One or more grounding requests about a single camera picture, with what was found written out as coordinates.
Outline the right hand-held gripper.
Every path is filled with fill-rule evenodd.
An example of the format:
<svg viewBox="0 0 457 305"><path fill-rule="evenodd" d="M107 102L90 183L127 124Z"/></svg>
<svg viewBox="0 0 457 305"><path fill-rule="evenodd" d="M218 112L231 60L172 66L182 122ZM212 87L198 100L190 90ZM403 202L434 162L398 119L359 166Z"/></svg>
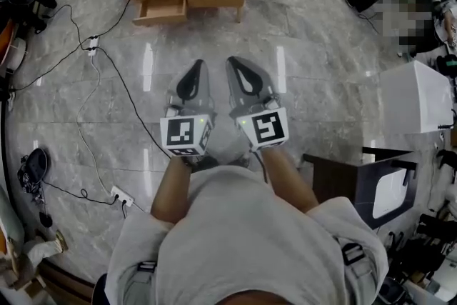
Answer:
<svg viewBox="0 0 457 305"><path fill-rule="evenodd" d="M226 61L231 113L235 127L247 138L252 152L280 146L289 139L286 108L273 79L252 61L230 56Z"/></svg>

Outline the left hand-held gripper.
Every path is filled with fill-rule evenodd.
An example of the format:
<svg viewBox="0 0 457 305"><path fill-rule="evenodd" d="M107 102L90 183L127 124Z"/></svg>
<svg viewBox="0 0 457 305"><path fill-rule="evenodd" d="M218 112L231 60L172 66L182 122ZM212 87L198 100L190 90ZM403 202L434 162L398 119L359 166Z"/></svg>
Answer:
<svg viewBox="0 0 457 305"><path fill-rule="evenodd" d="M197 59L169 84L165 117L160 119L161 147L172 156L203 156L214 129L215 113L185 108L209 105L209 70L203 59Z"/></svg>

